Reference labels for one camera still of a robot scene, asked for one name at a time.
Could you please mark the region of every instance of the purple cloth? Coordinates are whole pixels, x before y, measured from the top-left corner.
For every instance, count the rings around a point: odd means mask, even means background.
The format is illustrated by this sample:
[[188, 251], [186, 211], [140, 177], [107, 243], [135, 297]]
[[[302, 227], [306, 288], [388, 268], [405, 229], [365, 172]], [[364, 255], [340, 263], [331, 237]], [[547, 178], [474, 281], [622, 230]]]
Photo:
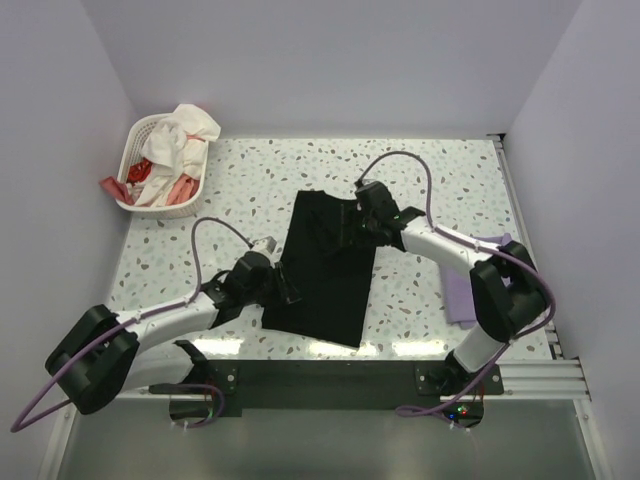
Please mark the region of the purple cloth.
[[[478, 240], [506, 245], [511, 241], [511, 235], [505, 233], [501, 237], [478, 237]], [[440, 267], [440, 277], [447, 323], [457, 323], [465, 330], [472, 328], [476, 324], [476, 311], [473, 306], [471, 280], [469, 277], [461, 277], [448, 267]]]

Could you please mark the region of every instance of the lavender wall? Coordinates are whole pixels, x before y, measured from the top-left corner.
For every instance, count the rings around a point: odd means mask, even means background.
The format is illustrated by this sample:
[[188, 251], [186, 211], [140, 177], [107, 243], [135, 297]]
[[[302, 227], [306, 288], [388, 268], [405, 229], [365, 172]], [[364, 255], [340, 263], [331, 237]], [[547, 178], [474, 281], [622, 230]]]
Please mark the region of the lavender wall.
[[128, 219], [97, 181], [134, 116], [77, 0], [2, 2], [0, 37], [0, 476], [31, 479], [52, 422], [9, 427], [48, 353], [104, 300]]
[[226, 135], [504, 132], [580, 0], [82, 0], [141, 114]]
[[639, 478], [640, 3], [584, 0], [507, 135], [535, 253], [559, 297], [618, 478]]

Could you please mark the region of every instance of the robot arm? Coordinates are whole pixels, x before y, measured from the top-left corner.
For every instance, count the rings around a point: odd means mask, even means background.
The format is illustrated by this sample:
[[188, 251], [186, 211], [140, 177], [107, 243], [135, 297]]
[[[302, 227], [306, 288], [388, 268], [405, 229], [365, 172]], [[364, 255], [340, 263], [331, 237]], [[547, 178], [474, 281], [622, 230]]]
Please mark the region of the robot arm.
[[[76, 360], [58, 381], [78, 410], [83, 414], [100, 410], [123, 386], [129, 389], [154, 383], [179, 383], [191, 370], [188, 365], [193, 363], [189, 362], [192, 355], [176, 361], [173, 354], [167, 357], [162, 350], [171, 349], [173, 353], [176, 344], [158, 345], [223, 325], [236, 318], [246, 305], [286, 305], [298, 300], [282, 265], [271, 261], [274, 249], [275, 240], [271, 237], [256, 242], [224, 281], [214, 277], [191, 297], [132, 311], [112, 312], [104, 305], [90, 308], [49, 356], [45, 368], [55, 375], [100, 335], [126, 323], [127, 328], [121, 328]], [[129, 325], [131, 319], [138, 321]], [[141, 361], [134, 363], [138, 356]]]
[[346, 243], [390, 245], [449, 266], [471, 280], [478, 324], [449, 353], [444, 369], [430, 378], [442, 394], [459, 392], [505, 343], [549, 307], [548, 293], [530, 273], [505, 261], [503, 255], [487, 253], [501, 250], [535, 270], [520, 243], [501, 247], [432, 226], [425, 213], [416, 208], [400, 211], [380, 182], [359, 186], [356, 198], [358, 211], [343, 226]]

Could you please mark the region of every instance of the black mounting bracket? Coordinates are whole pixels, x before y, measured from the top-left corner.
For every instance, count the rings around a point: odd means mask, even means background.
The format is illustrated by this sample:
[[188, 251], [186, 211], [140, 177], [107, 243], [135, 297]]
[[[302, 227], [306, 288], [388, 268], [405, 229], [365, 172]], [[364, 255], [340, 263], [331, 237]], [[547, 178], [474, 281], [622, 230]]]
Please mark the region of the black mounting bracket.
[[[225, 417], [239, 417], [252, 408], [388, 411], [441, 403], [441, 393], [427, 378], [429, 372], [442, 370], [444, 361], [208, 360], [208, 365], [210, 380], [226, 397]], [[188, 377], [185, 383], [203, 380]], [[482, 385], [485, 396], [504, 393], [498, 366]], [[171, 385], [156, 385], [149, 392], [185, 393]], [[172, 399], [169, 408], [174, 420], [202, 417], [208, 411], [203, 398]]]

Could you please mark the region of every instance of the speckled white surface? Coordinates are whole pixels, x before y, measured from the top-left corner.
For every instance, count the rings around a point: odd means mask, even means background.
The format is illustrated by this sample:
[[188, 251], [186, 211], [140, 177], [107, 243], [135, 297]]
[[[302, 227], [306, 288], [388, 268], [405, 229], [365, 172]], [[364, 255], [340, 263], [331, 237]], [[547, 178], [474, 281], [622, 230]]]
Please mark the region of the speckled white surface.
[[[508, 231], [518, 238], [491, 141], [225, 139], [212, 144], [198, 216], [218, 216], [251, 239], [268, 235], [281, 252], [298, 190], [353, 198], [353, 182], [376, 156], [407, 150], [422, 156], [434, 178], [433, 214], [442, 225], [473, 235]], [[370, 177], [384, 181], [400, 208], [424, 208], [425, 174], [406, 157], [381, 162]], [[131, 223], [109, 307], [122, 310], [169, 300], [194, 286], [189, 232], [195, 217]], [[230, 268], [245, 246], [221, 226], [202, 225], [198, 251], [204, 278]], [[380, 248], [358, 351], [260, 328], [252, 306], [221, 328], [189, 335], [207, 356], [243, 359], [444, 358], [467, 331], [445, 322], [438, 266]], [[544, 332], [518, 341], [504, 359], [550, 359]]]

